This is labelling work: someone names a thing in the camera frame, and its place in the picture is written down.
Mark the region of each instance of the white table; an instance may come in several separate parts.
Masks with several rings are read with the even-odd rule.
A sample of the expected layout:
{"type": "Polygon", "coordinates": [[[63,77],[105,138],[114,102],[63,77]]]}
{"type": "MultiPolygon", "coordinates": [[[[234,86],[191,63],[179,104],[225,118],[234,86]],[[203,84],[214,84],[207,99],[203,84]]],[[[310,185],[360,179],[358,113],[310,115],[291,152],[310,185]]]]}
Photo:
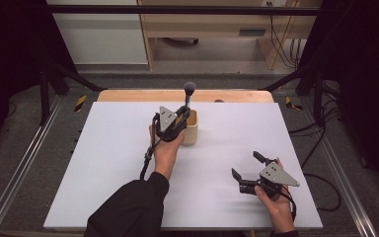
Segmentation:
{"type": "MultiPolygon", "coordinates": [[[[159,106],[183,103],[97,102],[93,105],[44,227],[84,230],[88,217],[118,188],[138,179],[149,145],[148,125],[159,106]]],[[[290,188],[297,228],[322,222],[301,172],[278,104],[191,103],[199,112],[198,141],[180,148],[165,198],[164,230],[271,227],[257,197],[239,193],[231,168],[255,180],[265,167],[252,153],[279,157],[299,183],[290,188]]],[[[146,177],[153,171],[151,162],[146,177]]]]}

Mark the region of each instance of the wall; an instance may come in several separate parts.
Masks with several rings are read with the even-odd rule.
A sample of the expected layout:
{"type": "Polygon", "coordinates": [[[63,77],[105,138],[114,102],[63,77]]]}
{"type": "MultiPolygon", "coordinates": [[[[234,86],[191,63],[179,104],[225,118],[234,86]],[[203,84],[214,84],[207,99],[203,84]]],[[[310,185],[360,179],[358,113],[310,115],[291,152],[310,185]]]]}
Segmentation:
{"type": "MultiPolygon", "coordinates": [[[[136,5],[135,0],[47,0],[47,3],[136,5]]],[[[53,16],[75,64],[147,64],[138,15],[53,16]]]]}

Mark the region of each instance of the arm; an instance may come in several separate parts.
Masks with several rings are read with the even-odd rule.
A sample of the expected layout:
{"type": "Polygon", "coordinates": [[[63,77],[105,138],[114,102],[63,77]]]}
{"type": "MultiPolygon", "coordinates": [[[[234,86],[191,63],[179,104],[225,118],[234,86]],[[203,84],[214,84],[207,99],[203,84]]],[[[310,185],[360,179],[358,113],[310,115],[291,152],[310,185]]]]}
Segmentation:
{"type": "Polygon", "coordinates": [[[171,142],[161,141],[154,151],[155,172],[147,181],[135,180],[117,190],[88,219],[85,237],[158,236],[183,130],[171,142]]]}
{"type": "MultiPolygon", "coordinates": [[[[288,195],[288,187],[281,190],[284,194],[288,195]]],[[[272,223],[275,237],[296,237],[298,232],[295,230],[294,221],[291,217],[290,201],[280,195],[276,195],[273,199],[270,199],[265,191],[255,186],[255,192],[257,193],[260,201],[266,206],[269,213],[269,217],[272,223]]]]}

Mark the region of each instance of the aluminum rail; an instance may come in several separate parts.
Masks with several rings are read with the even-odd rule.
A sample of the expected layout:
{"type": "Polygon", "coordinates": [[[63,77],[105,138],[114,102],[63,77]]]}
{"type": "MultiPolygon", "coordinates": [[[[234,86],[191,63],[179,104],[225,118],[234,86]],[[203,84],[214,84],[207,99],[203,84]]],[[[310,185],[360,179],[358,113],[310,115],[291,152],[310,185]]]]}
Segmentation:
{"type": "Polygon", "coordinates": [[[5,217],[5,214],[7,213],[8,209],[11,206],[12,201],[15,198],[15,195],[17,194],[18,190],[21,187],[21,184],[23,183],[24,178],[27,176],[27,173],[33,164],[38,150],[42,145],[42,142],[44,141],[56,115],[60,108],[60,104],[63,100],[63,97],[56,96],[54,99],[54,102],[51,107],[51,114],[44,125],[41,125],[38,128],[38,131],[36,132],[35,137],[33,138],[32,142],[30,143],[29,148],[27,149],[26,153],[24,154],[23,159],[21,160],[20,164],[18,165],[17,170],[15,171],[14,175],[12,176],[10,182],[8,183],[4,193],[0,197],[0,224],[2,220],[5,217]]]}
{"type": "MultiPolygon", "coordinates": [[[[310,100],[301,99],[303,105],[305,106],[307,115],[311,121],[314,120],[312,113],[312,105],[310,100]]],[[[350,215],[355,222],[356,228],[362,237],[377,237],[377,233],[372,225],[370,218],[368,217],[358,195],[350,183],[347,177],[346,171],[343,169],[340,158],[338,158],[334,148],[332,147],[329,139],[325,136],[322,140],[322,150],[327,154],[327,162],[334,175],[338,187],[340,189],[343,201],[349,209],[350,215]]]]}
{"type": "Polygon", "coordinates": [[[293,7],[232,7],[232,6],[136,6],[136,5],[47,5],[23,6],[24,10],[71,14],[190,14],[190,15],[273,15],[320,16],[336,10],[293,7]]]}

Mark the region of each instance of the person's right hand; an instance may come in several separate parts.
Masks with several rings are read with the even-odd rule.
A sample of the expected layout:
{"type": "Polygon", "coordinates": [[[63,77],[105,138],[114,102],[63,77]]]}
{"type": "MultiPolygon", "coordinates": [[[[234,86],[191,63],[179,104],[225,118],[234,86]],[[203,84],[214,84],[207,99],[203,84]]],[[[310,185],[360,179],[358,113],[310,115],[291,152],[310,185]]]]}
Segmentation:
{"type": "MultiPolygon", "coordinates": [[[[277,160],[277,164],[282,167],[279,159],[277,160]]],[[[286,189],[288,190],[287,186],[282,188],[281,192],[288,196],[286,189]]],[[[255,186],[255,192],[260,201],[266,206],[275,234],[295,230],[291,216],[290,201],[286,197],[275,195],[270,199],[266,192],[259,186],[255,186]]]]}

